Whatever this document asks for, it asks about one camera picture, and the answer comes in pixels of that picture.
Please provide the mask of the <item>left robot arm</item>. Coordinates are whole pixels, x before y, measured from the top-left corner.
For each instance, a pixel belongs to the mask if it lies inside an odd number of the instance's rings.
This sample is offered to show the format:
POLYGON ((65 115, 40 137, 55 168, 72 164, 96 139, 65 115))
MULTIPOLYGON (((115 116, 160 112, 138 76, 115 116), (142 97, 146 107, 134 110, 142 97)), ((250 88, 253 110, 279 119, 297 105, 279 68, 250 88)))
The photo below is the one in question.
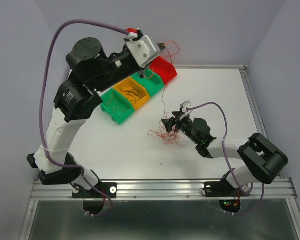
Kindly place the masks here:
POLYGON ((99 177, 77 163, 70 147, 80 128, 102 104, 100 93, 135 73, 144 73, 164 49, 164 44, 147 35, 126 38, 122 51, 110 55, 93 37, 73 46, 66 56, 71 72, 57 90, 50 124, 40 133, 41 146, 27 156, 30 166, 39 170, 42 184, 72 184, 90 197, 101 193, 99 177))

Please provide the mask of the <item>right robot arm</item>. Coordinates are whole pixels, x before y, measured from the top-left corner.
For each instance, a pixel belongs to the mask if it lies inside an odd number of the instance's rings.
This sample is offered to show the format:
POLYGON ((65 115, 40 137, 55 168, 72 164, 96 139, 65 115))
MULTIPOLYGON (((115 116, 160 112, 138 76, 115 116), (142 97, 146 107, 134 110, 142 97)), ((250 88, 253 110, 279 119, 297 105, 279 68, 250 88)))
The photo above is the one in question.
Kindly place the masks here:
POLYGON ((288 157, 260 133, 254 133, 247 139, 221 140, 211 135, 205 119, 191 119, 180 111, 173 112, 171 118, 161 122, 168 133, 182 132, 187 136, 203 158, 244 162, 239 168, 230 167, 220 181, 209 182, 205 186, 207 195, 232 195, 243 186, 257 182, 269 185, 289 162, 288 157))

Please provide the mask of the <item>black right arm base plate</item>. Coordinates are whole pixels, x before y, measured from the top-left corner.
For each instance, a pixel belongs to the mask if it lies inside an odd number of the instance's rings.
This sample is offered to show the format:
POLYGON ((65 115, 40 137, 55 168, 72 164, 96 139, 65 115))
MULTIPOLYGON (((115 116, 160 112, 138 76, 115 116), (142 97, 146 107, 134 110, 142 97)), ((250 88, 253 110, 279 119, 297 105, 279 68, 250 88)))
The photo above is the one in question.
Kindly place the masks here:
POLYGON ((232 187, 227 181, 207 181, 203 185, 201 194, 207 198, 235 197, 237 194, 246 196, 247 194, 238 188, 232 187))

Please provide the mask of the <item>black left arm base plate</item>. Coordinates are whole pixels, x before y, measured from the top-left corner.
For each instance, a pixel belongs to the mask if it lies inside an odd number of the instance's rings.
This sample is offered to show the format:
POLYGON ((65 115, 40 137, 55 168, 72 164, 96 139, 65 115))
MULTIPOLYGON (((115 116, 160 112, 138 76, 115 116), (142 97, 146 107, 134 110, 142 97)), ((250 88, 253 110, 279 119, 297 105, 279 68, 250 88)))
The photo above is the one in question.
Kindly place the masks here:
MULTIPOLYGON (((100 182, 96 187, 100 192, 104 193, 111 199, 117 197, 118 184, 116 182, 100 182)), ((104 196, 93 189, 86 190, 78 184, 74 185, 72 190, 73 199, 101 199, 104 196)))

